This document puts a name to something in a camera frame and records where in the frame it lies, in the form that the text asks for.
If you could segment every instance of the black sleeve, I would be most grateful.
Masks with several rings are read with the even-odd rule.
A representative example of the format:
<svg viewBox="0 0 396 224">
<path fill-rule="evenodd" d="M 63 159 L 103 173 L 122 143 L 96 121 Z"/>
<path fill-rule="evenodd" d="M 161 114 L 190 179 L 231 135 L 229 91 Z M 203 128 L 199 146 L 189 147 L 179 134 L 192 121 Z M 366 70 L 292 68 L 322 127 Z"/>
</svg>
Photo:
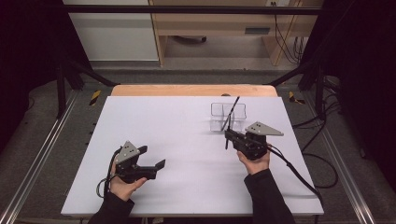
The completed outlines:
<svg viewBox="0 0 396 224">
<path fill-rule="evenodd" d="M 248 175 L 245 184 L 253 201 L 254 224 L 295 223 L 269 169 Z"/>
<path fill-rule="evenodd" d="M 123 224 L 127 223 L 129 214 L 134 207 L 134 202 L 125 202 L 115 194 L 109 192 L 103 200 L 99 211 L 91 217 L 89 224 Z"/>
</svg>

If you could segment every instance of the gray floor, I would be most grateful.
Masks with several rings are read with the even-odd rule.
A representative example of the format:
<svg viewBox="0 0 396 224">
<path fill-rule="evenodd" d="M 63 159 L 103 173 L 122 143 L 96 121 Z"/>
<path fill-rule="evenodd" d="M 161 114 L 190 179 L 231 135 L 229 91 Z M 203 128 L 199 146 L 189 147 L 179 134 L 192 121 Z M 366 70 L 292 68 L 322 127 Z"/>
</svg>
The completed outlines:
<svg viewBox="0 0 396 224">
<path fill-rule="evenodd" d="M 204 44 L 193 40 L 171 39 L 164 67 L 139 64 L 134 69 L 119 67 L 97 68 L 105 77 L 120 83 L 267 83 L 280 77 L 294 64 L 274 68 L 269 65 L 268 55 L 261 50 L 259 38 L 209 37 Z M 71 187 L 74 176 L 89 143 L 94 124 L 111 88 L 85 77 L 86 85 L 78 97 L 70 116 L 63 126 L 55 145 L 49 154 L 40 175 L 30 191 L 18 222 L 34 223 L 79 223 L 79 220 L 60 214 L 65 193 Z M 308 104 L 300 105 L 289 101 L 293 91 L 297 99 L 310 100 L 312 92 L 298 92 L 295 83 L 298 78 L 277 88 L 282 96 L 291 123 L 299 123 L 313 117 Z M 92 94 L 101 90 L 96 105 L 89 105 Z M 25 174 L 44 143 L 55 122 L 57 113 L 55 82 L 48 83 L 31 92 L 34 105 L 25 114 L 19 129 L 15 132 L 7 148 L 0 155 L 0 211 L 5 211 L 17 192 Z M 301 147 L 309 141 L 318 128 L 295 130 Z M 367 203 L 376 223 L 396 223 L 396 195 L 387 184 L 374 161 L 361 158 L 360 146 L 356 142 L 344 115 L 335 111 L 328 116 L 327 131 L 336 144 L 337 150 L 346 162 L 353 179 Z M 320 135 L 306 152 L 331 160 L 326 144 Z M 308 169 L 317 185 L 332 182 L 333 175 L 328 165 L 306 157 Z M 319 223 L 365 223 L 358 219 L 356 211 L 341 182 L 332 189 L 320 190 L 324 199 L 325 214 Z M 313 223 L 312 217 L 297 217 L 299 223 Z"/>
</svg>

